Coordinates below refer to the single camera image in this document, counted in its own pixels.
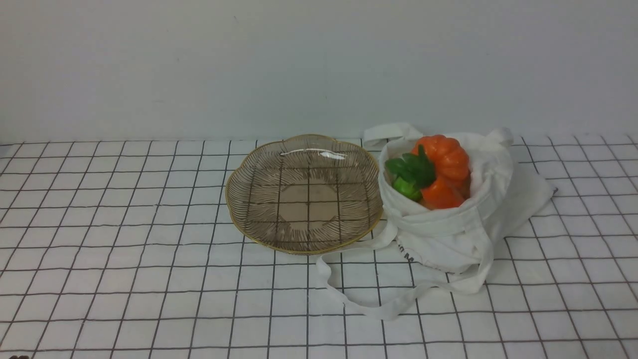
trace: toy vegetable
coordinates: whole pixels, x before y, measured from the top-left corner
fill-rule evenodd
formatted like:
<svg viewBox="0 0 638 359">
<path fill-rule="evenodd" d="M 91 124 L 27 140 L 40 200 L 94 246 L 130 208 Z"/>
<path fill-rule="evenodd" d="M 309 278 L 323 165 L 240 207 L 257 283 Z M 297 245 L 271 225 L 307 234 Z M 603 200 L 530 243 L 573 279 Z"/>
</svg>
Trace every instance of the toy vegetable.
<svg viewBox="0 0 638 359">
<path fill-rule="evenodd" d="M 421 137 L 412 149 L 413 155 L 419 154 L 419 146 L 434 164 L 437 177 L 444 177 L 465 199 L 469 198 L 470 157 L 459 141 L 444 135 Z"/>
<path fill-rule="evenodd" d="M 417 145 L 417 153 L 386 161 L 388 171 L 396 177 L 392 188 L 430 210 L 460 206 L 465 198 L 446 177 L 436 174 L 422 144 Z"/>
</svg>

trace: orange pumpkin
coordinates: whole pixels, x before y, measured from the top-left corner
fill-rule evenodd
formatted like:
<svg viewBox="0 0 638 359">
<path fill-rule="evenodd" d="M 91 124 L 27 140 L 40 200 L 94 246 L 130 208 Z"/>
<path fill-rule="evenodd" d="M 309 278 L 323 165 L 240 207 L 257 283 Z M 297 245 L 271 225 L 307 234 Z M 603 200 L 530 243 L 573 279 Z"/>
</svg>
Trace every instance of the orange pumpkin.
<svg viewBox="0 0 638 359">
<path fill-rule="evenodd" d="M 437 177 L 456 188 L 463 198 L 470 197 L 470 157 L 459 141 L 444 135 L 421 137 L 412 149 L 419 155 L 419 146 L 423 146 L 426 156 L 434 164 Z"/>
</svg>

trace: green leaf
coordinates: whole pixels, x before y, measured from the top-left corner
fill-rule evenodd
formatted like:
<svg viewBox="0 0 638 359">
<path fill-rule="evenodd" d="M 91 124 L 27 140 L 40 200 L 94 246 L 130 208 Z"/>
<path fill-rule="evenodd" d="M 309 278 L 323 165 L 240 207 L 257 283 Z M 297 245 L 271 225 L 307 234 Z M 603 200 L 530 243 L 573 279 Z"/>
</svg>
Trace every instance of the green leaf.
<svg viewBox="0 0 638 359">
<path fill-rule="evenodd" d="M 400 158 L 391 158 L 390 160 L 385 161 L 385 166 L 388 168 L 390 173 L 397 176 L 400 172 L 405 170 L 406 164 Z"/>
<path fill-rule="evenodd" d="M 422 166 L 419 158 L 415 155 L 412 155 L 411 153 L 404 153 L 402 155 L 402 158 L 405 161 L 405 163 L 408 164 L 410 169 L 418 171 Z"/>
<path fill-rule="evenodd" d="M 418 176 L 415 175 L 414 173 L 412 173 L 410 170 L 406 169 L 403 172 L 401 172 L 401 174 L 399 176 L 397 176 L 398 178 L 403 179 L 404 181 L 411 183 L 412 185 L 415 185 L 416 183 L 418 183 Z"/>
<path fill-rule="evenodd" d="M 430 185 L 436 181 L 436 172 L 434 171 L 434 164 L 427 157 L 422 144 L 419 145 L 419 160 L 424 169 L 424 177 L 421 184 L 423 185 L 423 188 L 430 187 Z"/>
</svg>

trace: gold plate rim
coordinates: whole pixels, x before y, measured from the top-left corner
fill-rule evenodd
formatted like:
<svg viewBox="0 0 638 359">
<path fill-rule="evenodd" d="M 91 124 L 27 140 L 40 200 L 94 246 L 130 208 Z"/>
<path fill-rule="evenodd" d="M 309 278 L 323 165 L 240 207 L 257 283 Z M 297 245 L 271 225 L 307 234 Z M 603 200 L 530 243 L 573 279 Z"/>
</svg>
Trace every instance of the gold plate rim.
<svg viewBox="0 0 638 359">
<path fill-rule="evenodd" d="M 347 142 L 347 141 L 339 141 L 339 140 L 335 139 L 334 137 L 330 137 L 330 136 L 326 136 L 326 135 L 302 134 L 302 135 L 296 135 L 296 136 L 287 138 L 285 140 L 268 142 L 268 143 L 265 143 L 265 144 L 263 144 L 263 145 L 261 145 L 259 147 L 256 147 L 254 150 L 250 151 L 250 153 L 248 153 L 248 155 L 246 155 L 244 160 L 242 160 L 241 164 L 236 169 L 233 170 L 233 173 L 231 173 L 230 176 L 228 177 L 228 179 L 226 180 L 226 183 L 225 183 L 226 195 L 224 197 L 226 198 L 226 205 L 228 206 L 228 213 L 230 214 L 230 220 L 233 222 L 233 225 L 235 226 L 235 228 L 237 228 L 244 235 L 244 237 L 247 237 L 247 238 L 253 240 L 255 243 L 259 243 L 259 244 L 261 244 L 261 245 L 263 245 L 265 247 L 268 247 L 270 249 L 277 250 L 278 252 L 284 252 L 284 253 L 288 253 L 288 254 L 312 256 L 313 254 L 323 254 L 323 253 L 332 252 L 332 251 L 334 251 L 336 249 L 343 248 L 345 246 L 351 245 L 352 243 L 355 243 L 356 241 L 360 240 L 361 238 L 367 236 L 367 234 L 372 232 L 372 230 L 379 224 L 379 221 L 381 220 L 381 217 L 383 216 L 383 211 L 382 210 L 379 211 L 379 214 L 376 216 L 375 221 L 370 225 L 370 228 L 367 231 L 363 232 L 360 236 L 355 237 L 352 240 L 346 241 L 344 243 L 340 243 L 339 245 L 336 245 L 336 246 L 333 246 L 333 247 L 330 247 L 330 248 L 326 248 L 326 249 L 323 249 L 323 250 L 285 250 L 285 249 L 277 248 L 275 246 L 272 246 L 272 245 L 269 245 L 267 243 L 264 243 L 264 242 L 262 242 L 262 241 L 260 241 L 260 240 L 258 240 L 256 238 L 250 236 L 248 233 L 246 233 L 242 229 L 242 227 L 237 224 L 235 216 L 233 215 L 232 205 L 230 204 L 230 201 L 228 200 L 228 192 L 229 192 L 228 191 L 228 183 L 233 178 L 233 176 L 235 176 L 235 173 L 237 172 L 237 170 L 240 169 L 244 165 L 244 163 L 246 162 L 248 157 L 250 157 L 254 152 L 257 152 L 257 150 L 259 150 L 260 148 L 269 146 L 271 144 L 287 142 L 287 141 L 290 141 L 290 140 L 298 139 L 299 137 L 307 137 L 307 136 L 322 137 L 322 138 L 328 139 L 328 140 L 330 140 L 332 142 L 347 143 L 347 144 L 351 144 L 352 146 L 356 146 L 356 147 L 360 148 L 372 160 L 372 163 L 374 163 L 376 170 L 380 171 L 379 163 L 374 158 L 374 156 L 372 154 L 370 154 L 370 152 L 368 150 L 366 150 L 362 146 L 359 146 L 358 144 L 355 144 L 355 143 L 352 143 L 352 142 Z"/>
</svg>

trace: white tote bag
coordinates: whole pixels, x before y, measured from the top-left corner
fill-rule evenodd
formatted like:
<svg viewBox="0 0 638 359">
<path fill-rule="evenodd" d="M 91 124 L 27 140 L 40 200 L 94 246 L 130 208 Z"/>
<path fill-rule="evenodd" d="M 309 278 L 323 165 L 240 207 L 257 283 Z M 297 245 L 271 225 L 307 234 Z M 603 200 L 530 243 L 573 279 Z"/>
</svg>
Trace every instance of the white tote bag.
<svg viewBox="0 0 638 359">
<path fill-rule="evenodd" d="M 477 293 L 494 261 L 494 244 L 525 223 L 554 192 L 545 179 L 512 160 L 508 147 L 513 138 L 506 128 L 494 130 L 487 136 L 448 134 L 446 136 L 457 139 L 470 156 L 471 197 L 458 208 L 428 210 L 395 191 L 385 170 L 386 160 L 409 152 L 422 136 L 408 124 L 381 125 L 364 134 L 366 144 L 394 139 L 383 147 L 379 157 L 378 182 L 387 225 L 373 240 L 324 254 L 316 262 L 317 286 L 325 287 L 330 297 L 352 311 L 377 319 L 394 319 L 432 287 L 460 294 Z M 394 240 L 407 260 L 463 275 L 449 283 L 423 281 L 380 307 L 355 303 L 329 284 L 332 270 L 324 261 L 325 256 L 380 249 Z"/>
</svg>

